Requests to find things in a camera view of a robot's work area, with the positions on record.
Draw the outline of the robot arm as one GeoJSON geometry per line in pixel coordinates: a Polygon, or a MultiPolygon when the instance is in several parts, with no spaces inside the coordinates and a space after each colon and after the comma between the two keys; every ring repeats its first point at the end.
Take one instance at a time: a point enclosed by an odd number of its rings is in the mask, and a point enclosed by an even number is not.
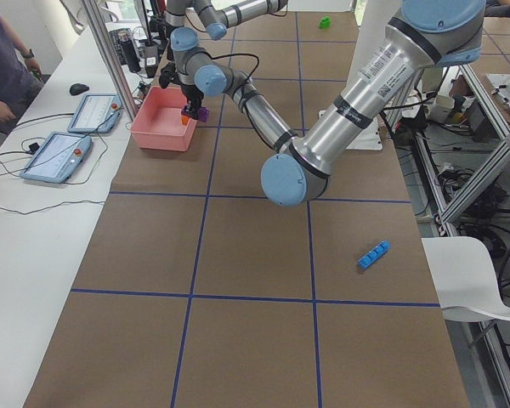
{"type": "Polygon", "coordinates": [[[209,1],[171,1],[165,21],[178,81],[193,88],[189,100],[228,95],[273,151],[261,169],[266,197],[296,206],[323,194],[334,161],[368,128],[388,102],[420,70],[475,61],[481,51],[485,17],[482,1],[404,1],[385,26],[385,37],[371,59],[349,81],[315,125],[297,135],[253,86],[244,72],[220,65],[184,23],[194,9],[213,40],[235,26],[274,14],[283,1],[244,1],[217,9],[209,1]]]}
{"type": "Polygon", "coordinates": [[[172,0],[167,2],[165,32],[169,38],[174,30],[184,27],[186,10],[193,8],[209,37],[219,40],[227,34],[229,28],[259,16],[275,14],[287,4],[287,0],[251,0],[217,9],[210,0],[172,0]]]}

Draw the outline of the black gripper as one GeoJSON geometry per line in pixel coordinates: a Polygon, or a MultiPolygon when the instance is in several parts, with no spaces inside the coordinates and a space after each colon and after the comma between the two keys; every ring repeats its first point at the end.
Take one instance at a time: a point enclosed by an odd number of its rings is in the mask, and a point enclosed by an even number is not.
{"type": "Polygon", "coordinates": [[[198,111],[202,106],[204,94],[198,89],[196,85],[182,84],[181,90],[187,101],[184,108],[187,111],[198,111]]]}

